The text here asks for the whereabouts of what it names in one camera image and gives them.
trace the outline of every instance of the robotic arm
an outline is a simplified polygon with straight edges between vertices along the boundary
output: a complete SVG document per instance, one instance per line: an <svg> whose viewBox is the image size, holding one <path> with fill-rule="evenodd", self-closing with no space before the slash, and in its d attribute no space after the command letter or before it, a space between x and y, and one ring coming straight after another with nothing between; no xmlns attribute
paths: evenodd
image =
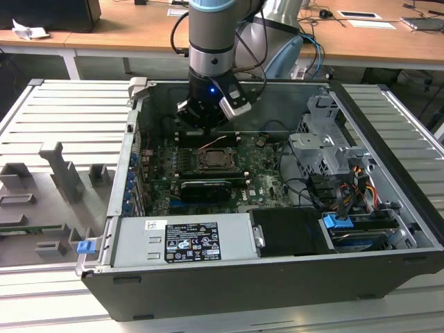
<svg viewBox="0 0 444 333"><path fill-rule="evenodd" d="M191 126L202 128L208 133L212 128L250 111L258 94L255 91L244 91L234 75L234 67L239 54L240 62L251 64L254 60L251 54L242 56L249 48L244 39L242 44L236 43L236 35L238 39L240 35L245 35L252 49L258 49L253 46L260 44L262 50L268 50L267 29L276 30L280 34L283 32L284 42L287 43L299 32L296 17L300 2L301 0L268 0L267 3L265 0L191 0L189 96L186 101L178 104L178 116ZM280 36L276 36L276 39L279 44L282 43ZM279 44L274 49L280 50L282 45ZM271 60L267 53L268 51L262 51L261 54L261 62L265 65Z"/></svg>

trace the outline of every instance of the gray metal chassis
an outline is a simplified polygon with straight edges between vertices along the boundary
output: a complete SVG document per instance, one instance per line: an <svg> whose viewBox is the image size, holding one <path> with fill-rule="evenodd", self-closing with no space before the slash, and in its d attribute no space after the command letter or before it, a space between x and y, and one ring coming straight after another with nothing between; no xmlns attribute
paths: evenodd
<svg viewBox="0 0 444 333"><path fill-rule="evenodd" d="M158 81L150 82L152 86L166 86L159 99L164 101L166 109L170 109L170 103L174 103L174 96L186 89L185 82ZM289 105L292 110L299 110L287 114L286 122L295 122L305 109L307 94L316 93L322 89L322 85L300 83L272 83L268 88L271 96L282 99L282 105ZM412 116L393 96L388 92L381 92L375 86L349 86L346 89L370 89L367 97L359 100L360 108L372 109L372 112L398 112L403 118L398 119L400 125L393 123L390 126L399 126L399 135L419 134L421 141L425 139L433 151L430 156L433 163L442 162L444 156L442 147L437 144L432 136L417 122L412 121ZM363 106L372 101L374 96L382 96L373 105ZM269 108L279 108L276 99L264 95L261 106L255 111L255 119L266 119L266 111ZM349 120L350 129L359 133L359 127L354 123L348 111L341 108L345 117ZM249 123L250 130L258 128L256 123ZM377 151L372 151L366 138L359 135L364 145L378 156ZM397 156L403 163L405 158ZM436 165L436 170L443 165ZM117 168L116 182L119 177L126 178L125 169L119 173ZM417 166L415 171L422 171ZM382 167L385 176L392 183L394 190L400 196L400 190L393 177ZM429 187L423 185L422 190L427 193ZM113 267L114 255L119 242L121 219L119 214L108 216L105 227L101 256L98 265L90 269L85 268L82 281L88 289L97 297L99 302L109 311L111 317L117 321L133 321L153 318L171 318L181 316L193 316L200 314L217 314L234 311L248 311L256 309L270 309L278 307L291 307L324 302L340 302L345 300L381 298L394 288L411 279L414 276L426 273L436 273L444 267L442 256L443 247L440 245L433 232L423 223L418 212L410 206L408 198L404 201L409 211L418 219L418 222L433 246L410 250L391 250L380 253L349 253L340 255L319 255L308 257L281 257L272 259L220 261L205 264L178 264L170 266L129 266ZM115 199L121 203L121 197ZM118 207L110 205L108 213L118 212ZM144 223L144 218L134 218L133 223Z"/></svg>

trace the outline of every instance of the paper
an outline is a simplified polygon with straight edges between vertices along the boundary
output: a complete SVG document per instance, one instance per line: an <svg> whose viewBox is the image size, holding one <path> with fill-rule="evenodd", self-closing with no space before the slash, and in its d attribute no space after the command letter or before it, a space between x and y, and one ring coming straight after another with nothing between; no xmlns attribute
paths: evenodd
<svg viewBox="0 0 444 333"><path fill-rule="evenodd" d="M31 40L34 38L43 38L49 37L49 34L43 28L29 28L27 26L22 26L18 24L14 19L12 20L14 23L14 28L12 31L24 40Z"/></svg>
<svg viewBox="0 0 444 333"><path fill-rule="evenodd" d="M182 16L184 15L188 9L168 9L168 12L166 13L167 16Z"/></svg>
<svg viewBox="0 0 444 333"><path fill-rule="evenodd" d="M349 19L348 22L355 28L396 29L394 26L387 22L359 21L357 19Z"/></svg>

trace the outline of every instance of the wire bundle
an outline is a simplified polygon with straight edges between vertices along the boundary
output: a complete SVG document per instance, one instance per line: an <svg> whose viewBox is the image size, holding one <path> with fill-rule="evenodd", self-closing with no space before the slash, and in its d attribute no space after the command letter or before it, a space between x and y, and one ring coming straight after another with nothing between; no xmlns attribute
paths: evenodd
<svg viewBox="0 0 444 333"><path fill-rule="evenodd" d="M377 190L369 182L367 183L366 188L371 192L373 198L373 208L377 210Z"/></svg>
<svg viewBox="0 0 444 333"><path fill-rule="evenodd" d="M320 45L315 39L311 38L310 36L308 36L305 33L301 33L300 35L302 37L304 37L306 40L309 40L313 44L315 52L316 52L313 61L311 62L311 64L309 65L309 67L307 69L307 73L313 67L314 63L316 62L317 57L319 57L318 66L316 68L316 71L314 72L313 75L311 75L312 78L315 78L316 75L318 75L318 72L321 70L322 64L324 63L324 57L325 57L324 46Z"/></svg>

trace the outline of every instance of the warning label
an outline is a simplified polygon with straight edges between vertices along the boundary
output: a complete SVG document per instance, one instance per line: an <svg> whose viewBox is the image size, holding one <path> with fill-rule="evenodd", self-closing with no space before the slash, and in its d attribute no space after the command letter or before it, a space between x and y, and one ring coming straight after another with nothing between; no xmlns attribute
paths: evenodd
<svg viewBox="0 0 444 333"><path fill-rule="evenodd" d="M165 226L165 261L167 263L209 260L221 260L221 244L216 222Z"/></svg>

